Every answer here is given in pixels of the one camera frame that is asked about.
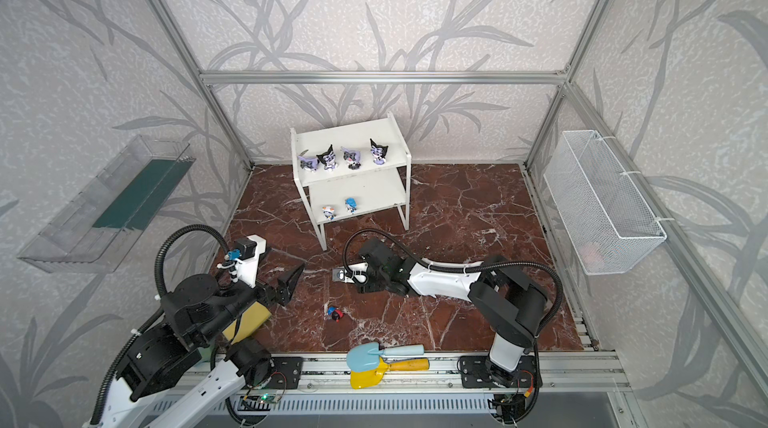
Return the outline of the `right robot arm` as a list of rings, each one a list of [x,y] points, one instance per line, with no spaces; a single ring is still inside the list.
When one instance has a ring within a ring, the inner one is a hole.
[[[564,300],[557,271],[499,255],[468,264],[421,258],[394,236],[374,228],[352,234],[342,250],[345,279],[357,291],[403,297],[447,297],[469,302],[494,331],[481,374],[509,387],[525,356],[538,356],[538,339]]]

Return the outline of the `white two-tier metal shelf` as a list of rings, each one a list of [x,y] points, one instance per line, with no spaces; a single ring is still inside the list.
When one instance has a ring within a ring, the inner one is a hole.
[[[378,166],[370,152],[370,139],[388,145],[387,161]],[[403,227],[410,228],[412,155],[393,114],[371,121],[325,128],[304,133],[290,130],[293,179],[322,250],[327,249],[326,228],[342,221],[374,212],[397,209]],[[338,166],[325,171],[319,164],[315,172],[301,170],[297,157],[317,156],[333,145]],[[349,170],[341,148],[361,152],[361,167]],[[357,211],[349,213],[346,198],[354,198]],[[336,218],[327,220],[323,206],[333,206]]]

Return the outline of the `yellow sponge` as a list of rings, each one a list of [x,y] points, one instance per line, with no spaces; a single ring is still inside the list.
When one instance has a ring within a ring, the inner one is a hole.
[[[240,317],[232,322],[222,333],[231,344],[249,338],[271,317],[271,312],[264,305],[256,302]]]

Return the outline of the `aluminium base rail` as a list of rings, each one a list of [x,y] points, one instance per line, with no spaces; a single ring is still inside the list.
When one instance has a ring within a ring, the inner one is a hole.
[[[523,356],[511,373],[491,371],[484,354],[428,353],[414,359],[382,358],[375,368],[350,369],[341,353],[261,357],[248,372],[223,359],[214,369],[203,363],[175,381],[152,384],[132,400],[186,393],[205,382],[207,393],[240,390],[258,393],[395,394],[395,393],[515,393],[540,391],[628,391],[630,383],[612,352],[542,352]]]

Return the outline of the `green circuit board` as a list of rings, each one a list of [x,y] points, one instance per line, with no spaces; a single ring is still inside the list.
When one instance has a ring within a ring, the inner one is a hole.
[[[273,405],[282,400],[281,393],[248,394],[241,398],[240,408],[245,411],[270,411]]]

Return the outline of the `pink item in basket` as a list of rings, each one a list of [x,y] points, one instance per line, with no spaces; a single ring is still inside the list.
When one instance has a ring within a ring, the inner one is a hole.
[[[599,271],[604,267],[604,257],[600,246],[594,242],[584,244],[578,249],[582,264],[588,271]]]

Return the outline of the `blue-capped small figurine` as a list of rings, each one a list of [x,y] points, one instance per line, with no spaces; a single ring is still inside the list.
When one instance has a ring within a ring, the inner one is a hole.
[[[354,198],[346,198],[345,206],[349,213],[355,213],[357,211],[357,203]]]

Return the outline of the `pink white small figurine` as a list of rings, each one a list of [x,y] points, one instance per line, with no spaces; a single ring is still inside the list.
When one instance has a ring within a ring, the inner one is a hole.
[[[322,213],[323,213],[324,217],[327,220],[329,220],[329,221],[333,221],[336,218],[336,215],[337,215],[336,209],[333,206],[330,206],[330,205],[323,206],[322,207]]]

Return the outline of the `clear plastic wall tray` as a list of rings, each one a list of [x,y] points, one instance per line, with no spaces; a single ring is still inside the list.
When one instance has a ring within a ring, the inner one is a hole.
[[[135,136],[18,258],[46,273],[114,272],[195,161],[188,142]]]

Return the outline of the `yellow toy shovel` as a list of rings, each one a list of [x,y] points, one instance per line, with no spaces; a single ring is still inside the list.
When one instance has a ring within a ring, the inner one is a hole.
[[[378,385],[388,372],[426,371],[430,368],[427,358],[416,358],[387,363],[380,360],[377,368],[364,372],[350,373],[350,386],[352,389],[364,389]]]

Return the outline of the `black-headed purple figurine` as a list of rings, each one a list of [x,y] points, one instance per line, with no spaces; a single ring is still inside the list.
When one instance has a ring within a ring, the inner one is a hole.
[[[333,171],[338,166],[333,145],[330,145],[324,152],[318,154],[316,158],[325,171]]]

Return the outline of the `light blue toy shovel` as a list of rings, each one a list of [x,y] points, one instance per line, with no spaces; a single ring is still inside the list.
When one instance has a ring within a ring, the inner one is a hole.
[[[381,348],[378,342],[370,342],[352,348],[346,355],[346,363],[352,372],[365,372],[377,368],[381,358],[415,357],[424,353],[423,345]]]

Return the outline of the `red capped blue figurine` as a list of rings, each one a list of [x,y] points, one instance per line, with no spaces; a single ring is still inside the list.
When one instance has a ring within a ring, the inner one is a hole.
[[[344,317],[344,313],[339,308],[333,306],[328,307],[327,315],[335,322],[340,321]]]

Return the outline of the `purple pale figurine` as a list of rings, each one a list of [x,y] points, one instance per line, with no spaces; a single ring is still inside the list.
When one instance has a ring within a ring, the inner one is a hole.
[[[358,170],[361,167],[361,152],[354,149],[341,148],[342,159],[349,170]]]

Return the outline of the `black eared purple figurine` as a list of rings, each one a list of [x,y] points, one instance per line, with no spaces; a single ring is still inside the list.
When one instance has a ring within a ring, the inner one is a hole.
[[[301,170],[315,172],[320,164],[319,159],[316,156],[302,156],[297,157],[299,168]]]

